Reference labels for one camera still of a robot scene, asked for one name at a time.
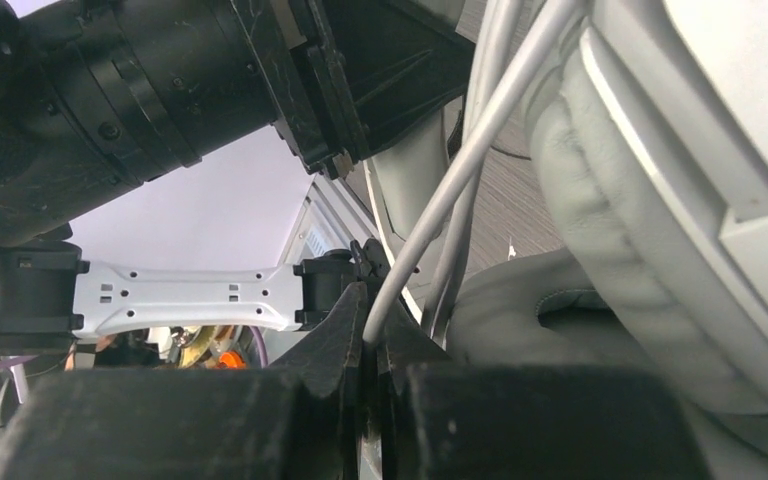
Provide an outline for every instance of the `white mounting plate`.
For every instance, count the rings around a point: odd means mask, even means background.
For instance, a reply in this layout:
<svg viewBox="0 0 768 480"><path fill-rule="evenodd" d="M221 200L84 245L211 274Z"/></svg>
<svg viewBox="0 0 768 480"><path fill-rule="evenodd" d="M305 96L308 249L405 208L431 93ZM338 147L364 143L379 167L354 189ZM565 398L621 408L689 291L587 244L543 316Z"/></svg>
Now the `white mounting plate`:
<svg viewBox="0 0 768 480"><path fill-rule="evenodd" d="M248 272L175 272L91 262L78 275L74 313L84 325L73 334L92 339L143 328L250 325L299 328L302 281L292 265Z"/></svg>

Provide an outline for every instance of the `black metal bracket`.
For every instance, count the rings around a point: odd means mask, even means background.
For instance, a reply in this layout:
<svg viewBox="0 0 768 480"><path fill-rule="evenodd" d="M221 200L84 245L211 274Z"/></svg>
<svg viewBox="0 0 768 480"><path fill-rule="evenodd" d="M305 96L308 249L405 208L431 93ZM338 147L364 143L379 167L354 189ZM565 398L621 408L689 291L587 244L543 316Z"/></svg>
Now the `black metal bracket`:
<svg viewBox="0 0 768 480"><path fill-rule="evenodd" d="M474 45L406 0L288 0L304 41L287 45L269 0L233 0L309 173L344 176L466 91Z"/></svg>

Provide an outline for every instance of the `mounting screw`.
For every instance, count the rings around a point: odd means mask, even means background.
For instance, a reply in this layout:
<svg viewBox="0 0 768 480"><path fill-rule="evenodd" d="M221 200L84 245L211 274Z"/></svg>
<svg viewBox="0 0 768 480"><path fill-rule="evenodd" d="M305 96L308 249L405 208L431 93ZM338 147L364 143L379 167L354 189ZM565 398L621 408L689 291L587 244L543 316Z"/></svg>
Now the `mounting screw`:
<svg viewBox="0 0 768 480"><path fill-rule="evenodd" d="M104 122L98 127L98 134L105 140L116 140L122 135L119 127L110 122Z"/></svg>

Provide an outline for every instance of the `white cable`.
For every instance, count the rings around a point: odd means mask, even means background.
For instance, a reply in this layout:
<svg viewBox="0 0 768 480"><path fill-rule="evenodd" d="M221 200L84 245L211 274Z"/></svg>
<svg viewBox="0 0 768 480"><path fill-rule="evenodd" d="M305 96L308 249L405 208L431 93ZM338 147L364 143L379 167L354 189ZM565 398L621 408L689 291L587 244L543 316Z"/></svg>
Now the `white cable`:
<svg viewBox="0 0 768 480"><path fill-rule="evenodd" d="M473 77L467 92L467 105L464 112L464 140L469 137L484 106L490 100L493 90L496 89L499 79L505 72L511 40L519 24L523 3L523 0L497 0L493 10L490 9L490 4L487 6L485 16L490 15L491 19L487 22L485 18L481 28L487 29L489 34L484 38L484 45L480 46L481 51L484 52L481 64L478 64L478 61L473 64ZM445 317L451 309L449 304L454 303L453 300L457 297L466 272L473 209L481 183L481 170L479 168L470 179L466 189L455 203L443 251L434 271L431 290L425 297L422 324L430 325L432 328L426 331L431 333L445 330Z"/></svg>
<svg viewBox="0 0 768 480"><path fill-rule="evenodd" d="M496 13L496 6L499 4L499 0L488 0L487 5L484 8L484 17L481 19L481 27L478 30L478 41L475 44L475 55L472 59L472 69L470 70L469 74L469 86L467 87L467 96L466 100L468 102L468 107L464 107L464 118L463 118L463 133L462 133L462 139L461 143L463 143L463 140L466 140L467 137L467 127L471 127L472 124L467 122L467 115L470 115L469 118L475 119L477 115L473 115L475 112L476 104L479 102L486 103L487 98L480 98L480 96L477 94L477 86L485 84L484 81L482 81L482 77L486 75L487 70L484 68L486 58L488 58L488 53L492 53L492 50L488 49L489 41L488 38L491 36L491 32L493 32L493 21ZM445 251L443 252L443 257L441 257L441 263L444 262L445 259ZM437 278L442 275L440 272L440 266L438 264L437 269L434 272L434 280L437 280ZM448 283L438 286L435 288L436 282L433 282L431 285L431 290L428 296L425 297L425 306L423 307L422 311L422 318L420 319L420 326L422 327L422 330L431 336L432 327L434 326L434 321L436 319L437 315L437 306L440 302L440 299L442 298L444 289L448 286Z"/></svg>
<svg viewBox="0 0 768 480"><path fill-rule="evenodd" d="M525 89L578 5L578 0L547 0L541 9L499 86L487 102L474 131L464 142L384 280L363 330L363 340L367 345L378 345L390 308L399 298L402 288L407 284L446 214L469 179L481 167L487 150L522 99Z"/></svg>

